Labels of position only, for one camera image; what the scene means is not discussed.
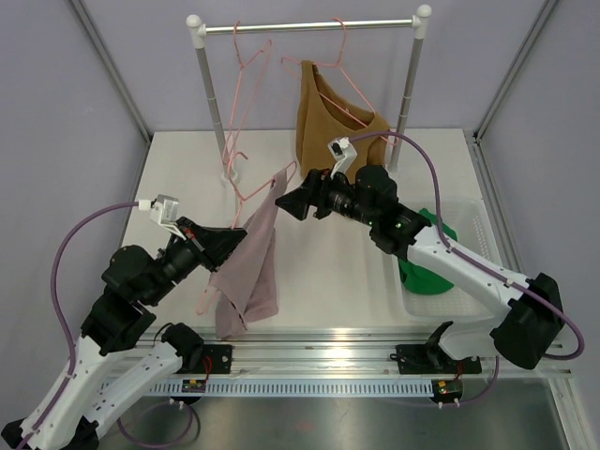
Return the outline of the pink hanger of mauve top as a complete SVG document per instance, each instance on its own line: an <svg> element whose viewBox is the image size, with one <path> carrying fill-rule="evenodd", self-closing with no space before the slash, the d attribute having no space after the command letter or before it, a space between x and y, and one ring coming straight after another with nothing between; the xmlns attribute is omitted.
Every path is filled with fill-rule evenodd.
<svg viewBox="0 0 600 450"><path fill-rule="evenodd" d="M295 173L297 172L297 163L291 160L279 166L275 171L272 171L269 174L256 172L254 169L247 167L243 170L240 170L236 176L231 176L231 171L233 170L235 162L239 159L247 161L248 156L241 151L233 153L232 160L226 166L225 172L226 180L229 182L236 200L235 215L232 221L233 226L238 225L240 219L248 211L248 203L254 201L254 199L259 199L260 203L258 204L257 208L260 206L276 173L281 170L286 170L289 185L290 181L292 181ZM208 298L206 286L202 296L200 297L198 306L196 306L196 314L202 316L208 312L209 308L216 308L216 305L217 303L215 301L212 301Z"/></svg>

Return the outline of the mauve pink tank top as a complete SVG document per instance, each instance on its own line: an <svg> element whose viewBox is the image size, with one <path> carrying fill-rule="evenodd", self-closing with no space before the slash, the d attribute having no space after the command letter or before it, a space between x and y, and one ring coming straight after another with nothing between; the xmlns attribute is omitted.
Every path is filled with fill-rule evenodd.
<svg viewBox="0 0 600 450"><path fill-rule="evenodd" d="M217 303L215 327L220 339L240 337L249 323L278 314L275 200L287 186L287 171L277 172L264 200L243 225L247 236L209 278L207 294Z"/></svg>

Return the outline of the green tank top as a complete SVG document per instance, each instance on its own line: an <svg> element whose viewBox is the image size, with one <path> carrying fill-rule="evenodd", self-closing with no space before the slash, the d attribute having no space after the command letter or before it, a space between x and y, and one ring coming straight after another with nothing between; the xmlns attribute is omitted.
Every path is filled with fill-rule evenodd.
<svg viewBox="0 0 600 450"><path fill-rule="evenodd" d="M447 293L455 285L436 273L412 262L398 261L400 281L410 293L438 295Z"/></svg>

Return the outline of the pink hanger of green top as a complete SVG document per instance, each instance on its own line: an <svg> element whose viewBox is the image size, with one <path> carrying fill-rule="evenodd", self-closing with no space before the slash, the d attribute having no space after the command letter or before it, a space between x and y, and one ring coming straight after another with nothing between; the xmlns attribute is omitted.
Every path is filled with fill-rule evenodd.
<svg viewBox="0 0 600 450"><path fill-rule="evenodd" d="M232 43L238 65L238 77L234 90L229 125L225 137L225 148L222 162L227 166L237 150L241 131L245 128L249 114L252 112L255 98L263 84L265 71L271 61L273 42L267 39L261 47L246 58L240 47L241 23L233 26Z"/></svg>

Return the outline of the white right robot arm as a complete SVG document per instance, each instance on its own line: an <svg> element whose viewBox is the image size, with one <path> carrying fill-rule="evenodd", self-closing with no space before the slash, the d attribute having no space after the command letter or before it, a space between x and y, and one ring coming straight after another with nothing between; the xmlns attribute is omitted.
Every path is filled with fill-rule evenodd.
<svg viewBox="0 0 600 450"><path fill-rule="evenodd" d="M383 253L435 273L487 309L485 320L449 320L435 330L425 350L434 370L484 356L501 356L533 369L563 328L553 278L507 270L440 234L429 219L399 202L397 185L382 166L361 168L353 183L340 172L312 170L276 205L298 220L306 219L314 207L317 219L337 213L362 223Z"/></svg>

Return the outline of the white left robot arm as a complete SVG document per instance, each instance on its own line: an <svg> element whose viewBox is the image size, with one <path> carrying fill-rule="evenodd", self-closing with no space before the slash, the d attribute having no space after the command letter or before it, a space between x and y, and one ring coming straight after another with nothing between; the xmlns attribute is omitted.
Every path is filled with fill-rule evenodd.
<svg viewBox="0 0 600 450"><path fill-rule="evenodd" d="M151 308L195 269L217 271L247 233L204 228L180 217L156 257L143 247L119 248L102 275L106 285L83 321L64 371L26 418L5 425L12 449L95 449L114 422L157 382L207 368L203 339L184 323L170 325L160 342L109 386L113 368L155 321Z"/></svg>

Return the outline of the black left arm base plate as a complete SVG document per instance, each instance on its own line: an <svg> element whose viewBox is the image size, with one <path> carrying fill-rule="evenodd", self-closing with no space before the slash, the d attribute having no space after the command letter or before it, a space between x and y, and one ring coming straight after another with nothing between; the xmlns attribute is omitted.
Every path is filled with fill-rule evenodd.
<svg viewBox="0 0 600 450"><path fill-rule="evenodd" d="M233 346L228 344L206 344L202 348L202 356L193 368L187 372L192 374L228 375L233 363Z"/></svg>

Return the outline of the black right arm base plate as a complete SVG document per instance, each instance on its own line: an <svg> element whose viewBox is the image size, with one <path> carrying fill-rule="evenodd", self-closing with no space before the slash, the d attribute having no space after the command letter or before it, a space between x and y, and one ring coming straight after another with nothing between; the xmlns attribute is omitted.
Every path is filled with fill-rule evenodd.
<svg viewBox="0 0 600 450"><path fill-rule="evenodd" d="M482 373L476 357L454 360L439 347L426 344L398 344L389 354L401 375L478 375Z"/></svg>

